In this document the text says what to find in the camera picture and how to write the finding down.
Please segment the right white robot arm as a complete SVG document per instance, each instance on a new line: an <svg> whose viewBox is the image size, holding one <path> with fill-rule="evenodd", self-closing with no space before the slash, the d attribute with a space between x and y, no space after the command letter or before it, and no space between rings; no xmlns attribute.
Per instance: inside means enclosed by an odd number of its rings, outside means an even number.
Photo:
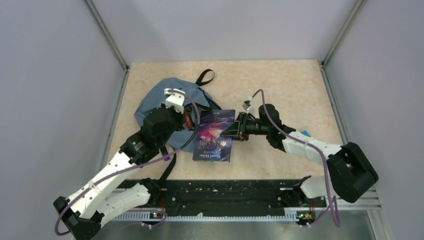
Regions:
<svg viewBox="0 0 424 240"><path fill-rule="evenodd" d="M269 103L260 106L258 111L259 117L240 112L220 136L241 142L247 141L251 135L265 136L270 146L277 150L322 164L323 176L305 177L299 189L293 192L297 205L307 206L314 198L327 195L355 203L379 180L379 175L358 144L327 143L305 135L283 124L279 112Z"/></svg>

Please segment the blue grey backpack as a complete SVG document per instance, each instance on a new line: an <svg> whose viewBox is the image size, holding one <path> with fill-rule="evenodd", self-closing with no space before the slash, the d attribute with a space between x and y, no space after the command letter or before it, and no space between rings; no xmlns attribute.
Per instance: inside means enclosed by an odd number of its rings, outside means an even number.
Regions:
<svg viewBox="0 0 424 240"><path fill-rule="evenodd" d="M161 80L148 92L134 113L139 126L141 128L147 126L147 129L151 130L153 124L159 122L159 119L153 116L153 113L159 110L174 116L178 128L166 143L174 150L192 153L195 147L195 134L198 132L196 130L198 116L202 112L222 109L210 94L202 89L202 86L212 81L211 79L203 81L208 72L213 70L204 70L195 83L176 77Z"/></svg>

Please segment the dark purple galaxy book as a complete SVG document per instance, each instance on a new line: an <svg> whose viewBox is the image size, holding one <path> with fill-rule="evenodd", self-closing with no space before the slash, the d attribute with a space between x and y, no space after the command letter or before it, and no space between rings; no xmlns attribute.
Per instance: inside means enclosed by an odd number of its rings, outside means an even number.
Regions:
<svg viewBox="0 0 424 240"><path fill-rule="evenodd" d="M230 162L233 139L221 136L235 120L234 109L202 111L192 160L196 162Z"/></svg>

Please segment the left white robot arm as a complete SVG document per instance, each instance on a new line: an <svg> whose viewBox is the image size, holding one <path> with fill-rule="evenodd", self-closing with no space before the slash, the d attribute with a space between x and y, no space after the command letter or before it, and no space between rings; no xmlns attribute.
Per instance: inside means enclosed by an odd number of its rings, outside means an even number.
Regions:
<svg viewBox="0 0 424 240"><path fill-rule="evenodd" d="M71 234L76 240L90 240L110 220L140 205L160 202L160 187L146 179L122 193L112 192L139 169L161 162L177 150L159 156L171 135L182 128L183 107L152 109L139 131L127 138L111 161L75 193L59 196L53 206L57 236Z"/></svg>

